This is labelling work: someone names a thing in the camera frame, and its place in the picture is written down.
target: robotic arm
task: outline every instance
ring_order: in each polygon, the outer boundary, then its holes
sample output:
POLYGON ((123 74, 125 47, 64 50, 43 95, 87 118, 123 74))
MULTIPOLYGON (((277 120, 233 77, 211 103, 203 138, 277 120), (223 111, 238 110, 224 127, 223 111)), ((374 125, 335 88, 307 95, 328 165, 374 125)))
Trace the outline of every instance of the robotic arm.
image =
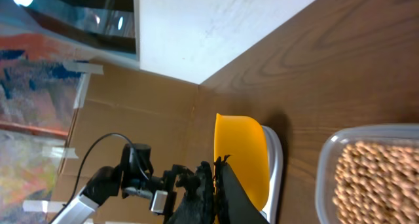
POLYGON ((162 177, 153 176, 150 163, 151 148, 144 144, 126 144, 120 164, 99 169, 76 197, 50 222, 52 224, 84 223, 110 196, 122 198, 134 195, 150 200, 150 211, 164 215, 164 223, 173 214, 176 176, 193 174, 188 168, 173 165, 162 177))

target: brown pellet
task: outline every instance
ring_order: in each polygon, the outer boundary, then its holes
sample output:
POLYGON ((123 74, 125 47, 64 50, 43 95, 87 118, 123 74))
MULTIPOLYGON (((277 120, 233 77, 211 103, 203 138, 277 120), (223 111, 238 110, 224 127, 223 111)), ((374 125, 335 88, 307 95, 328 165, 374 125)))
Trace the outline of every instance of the brown pellet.
POLYGON ((357 141, 344 148, 335 179, 342 223, 419 221, 419 149, 357 141))

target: cardboard box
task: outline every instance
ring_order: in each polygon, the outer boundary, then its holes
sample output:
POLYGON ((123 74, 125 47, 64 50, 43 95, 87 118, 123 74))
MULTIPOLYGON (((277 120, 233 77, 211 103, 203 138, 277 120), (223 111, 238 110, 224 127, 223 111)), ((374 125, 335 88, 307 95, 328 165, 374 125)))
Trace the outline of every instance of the cardboard box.
MULTIPOLYGON (((104 75, 91 76, 84 107, 78 110, 67 141, 79 158, 63 159, 51 201, 68 200, 83 156, 106 133, 119 132, 134 143, 150 145, 155 176, 161 176, 173 164, 183 163, 198 86, 101 64, 104 75)), ((110 137, 97 144, 83 166, 78 188, 102 166, 119 164, 125 143, 110 137)), ((149 200, 139 197, 111 197, 92 218, 94 223, 162 223, 161 216, 149 211, 149 200)))

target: yellow plastic container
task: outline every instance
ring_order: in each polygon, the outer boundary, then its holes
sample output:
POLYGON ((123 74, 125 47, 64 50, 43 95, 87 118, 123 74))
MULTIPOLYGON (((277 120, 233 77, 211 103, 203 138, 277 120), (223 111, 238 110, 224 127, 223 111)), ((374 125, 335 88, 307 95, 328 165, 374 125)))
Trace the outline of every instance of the yellow plastic container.
POLYGON ((269 196, 268 149, 262 126, 251 117, 217 114, 214 160, 230 155, 233 169, 246 195, 259 211, 269 196))

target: wood grain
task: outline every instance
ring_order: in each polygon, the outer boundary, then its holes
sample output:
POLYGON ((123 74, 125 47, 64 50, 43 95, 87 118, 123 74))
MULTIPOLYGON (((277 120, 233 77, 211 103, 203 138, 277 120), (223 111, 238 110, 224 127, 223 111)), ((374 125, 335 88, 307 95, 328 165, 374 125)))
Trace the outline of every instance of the wood grain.
POLYGON ((285 151, 279 223, 318 223, 326 139, 342 128, 419 122, 419 0, 317 0, 202 86, 189 166, 212 159, 215 114, 271 126, 285 151))

